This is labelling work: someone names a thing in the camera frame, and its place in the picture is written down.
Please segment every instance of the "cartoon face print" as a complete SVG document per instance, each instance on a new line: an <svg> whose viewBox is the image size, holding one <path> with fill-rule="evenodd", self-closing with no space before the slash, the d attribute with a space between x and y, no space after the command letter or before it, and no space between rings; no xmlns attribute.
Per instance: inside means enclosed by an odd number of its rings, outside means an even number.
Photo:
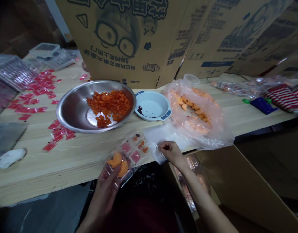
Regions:
<svg viewBox="0 0 298 233"><path fill-rule="evenodd" d="M155 34L156 30L158 27L158 20L157 19L153 19L150 16L146 16L143 18L143 35L149 35L152 36Z"/></svg>
<svg viewBox="0 0 298 233"><path fill-rule="evenodd" d="M128 10L121 13L117 7L113 6L104 9L97 20L94 33L103 47L117 47L126 58L134 57L139 47L138 19Z"/></svg>

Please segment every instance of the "blue plastic object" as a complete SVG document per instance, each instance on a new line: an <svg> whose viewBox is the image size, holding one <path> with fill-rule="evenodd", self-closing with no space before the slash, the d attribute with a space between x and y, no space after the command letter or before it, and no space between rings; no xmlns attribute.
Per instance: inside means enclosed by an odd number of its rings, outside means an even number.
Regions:
<svg viewBox="0 0 298 233"><path fill-rule="evenodd" d="M259 97L257 99L254 99L250 102L252 106L259 109L264 114L268 115L271 112L276 111L278 108L273 108L264 98Z"/></svg>

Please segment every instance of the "left hand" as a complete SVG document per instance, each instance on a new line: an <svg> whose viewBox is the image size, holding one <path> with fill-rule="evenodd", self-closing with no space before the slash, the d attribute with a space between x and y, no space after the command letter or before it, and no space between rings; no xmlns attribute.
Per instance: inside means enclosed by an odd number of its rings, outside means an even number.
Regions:
<svg viewBox="0 0 298 233"><path fill-rule="evenodd" d="M107 173L106 166L108 165L104 166L97 179L96 189L85 217L91 223L101 223L110 213L120 187L117 179L120 166L114 168L110 175Z"/></svg>

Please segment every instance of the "hand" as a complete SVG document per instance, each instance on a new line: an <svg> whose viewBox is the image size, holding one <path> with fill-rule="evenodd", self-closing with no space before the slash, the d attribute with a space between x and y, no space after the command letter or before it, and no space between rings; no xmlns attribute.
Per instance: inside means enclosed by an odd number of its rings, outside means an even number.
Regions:
<svg viewBox="0 0 298 233"><path fill-rule="evenodd" d="M107 164L97 179L95 192L85 217L86 221L94 224L103 222L104 218L110 213L120 186L117 179L120 166L114 168L110 175L108 175L106 166Z"/></svg>
<svg viewBox="0 0 298 233"><path fill-rule="evenodd" d="M164 141L159 146L159 150L167 157L167 159L179 170L186 166L187 163L176 142Z"/></svg>

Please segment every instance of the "blue bowl handle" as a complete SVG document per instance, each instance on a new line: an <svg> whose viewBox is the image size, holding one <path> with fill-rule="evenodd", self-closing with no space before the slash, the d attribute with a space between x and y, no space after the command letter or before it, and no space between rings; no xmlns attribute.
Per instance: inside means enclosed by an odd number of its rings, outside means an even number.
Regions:
<svg viewBox="0 0 298 233"><path fill-rule="evenodd" d="M141 94L141 93L143 93L143 92L145 92L145 91L137 92L137 93L135 94L135 96L138 96L139 94Z"/></svg>
<svg viewBox="0 0 298 233"><path fill-rule="evenodd" d="M172 111L168 110L167 113L161 117L161 121L165 121L167 118L169 118L169 116L171 115Z"/></svg>

